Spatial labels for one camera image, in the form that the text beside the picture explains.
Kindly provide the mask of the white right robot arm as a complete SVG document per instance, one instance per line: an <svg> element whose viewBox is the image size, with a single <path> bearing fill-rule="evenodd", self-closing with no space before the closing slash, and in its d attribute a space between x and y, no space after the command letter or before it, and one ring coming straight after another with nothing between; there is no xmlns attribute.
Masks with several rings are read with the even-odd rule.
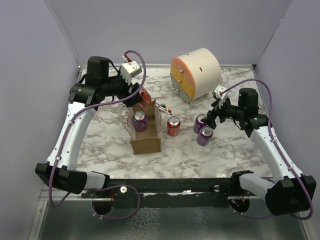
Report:
<svg viewBox="0 0 320 240"><path fill-rule="evenodd" d="M202 120L208 127L217 127L216 118L223 123L231 119L259 148L273 177L268 181L251 170L233 172L230 191L240 196L248 191L263 199L274 216L293 215L308 211L313 214L312 198L317 186L311 175L305 175L288 156L279 142L269 118L259 113L259 95L253 88L239 90L238 104L232 105L227 90L218 85L213 91L215 102Z"/></svg>

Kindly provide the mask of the red soda can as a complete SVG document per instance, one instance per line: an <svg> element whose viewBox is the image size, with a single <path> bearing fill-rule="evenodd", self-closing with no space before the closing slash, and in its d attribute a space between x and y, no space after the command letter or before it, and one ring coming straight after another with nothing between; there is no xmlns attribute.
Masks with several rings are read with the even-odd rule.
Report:
<svg viewBox="0 0 320 240"><path fill-rule="evenodd" d="M139 103L140 106L144 107L151 103L152 97L144 87L139 91L139 95L142 97L142 101Z"/></svg>
<svg viewBox="0 0 320 240"><path fill-rule="evenodd" d="M181 121L177 116L171 116L167 120L167 134L169 136L177 136L180 130Z"/></svg>

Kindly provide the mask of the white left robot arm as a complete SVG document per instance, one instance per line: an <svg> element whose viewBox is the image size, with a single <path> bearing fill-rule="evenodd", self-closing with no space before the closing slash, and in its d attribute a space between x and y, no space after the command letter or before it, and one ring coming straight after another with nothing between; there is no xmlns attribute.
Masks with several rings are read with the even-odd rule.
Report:
<svg viewBox="0 0 320 240"><path fill-rule="evenodd" d="M86 74L69 91L66 119L51 154L38 163L35 173L48 187L79 194L93 189L97 196L106 197L111 190L109 177L103 173L78 171L79 151L87 128L106 97L117 97L128 107L142 101L139 83L132 79L142 72L136 61L123 57L125 63L109 75L113 62L106 57L92 56Z"/></svg>

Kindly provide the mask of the canvas bag with cat print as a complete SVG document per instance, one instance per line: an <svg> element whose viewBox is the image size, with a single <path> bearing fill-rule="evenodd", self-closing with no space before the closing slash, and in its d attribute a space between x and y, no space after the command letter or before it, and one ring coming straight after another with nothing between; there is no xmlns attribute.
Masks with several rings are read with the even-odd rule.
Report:
<svg viewBox="0 0 320 240"><path fill-rule="evenodd" d="M166 106L166 111L161 111L158 105ZM136 104L133 107L126 107L125 104L120 105L118 116L122 126L130 136L130 144L135 155L153 154L162 151L160 135L167 124L168 109L167 105L157 104L155 100L146 106ZM143 111L147 115L147 129L145 131L137 131L134 127L133 115L137 111Z"/></svg>

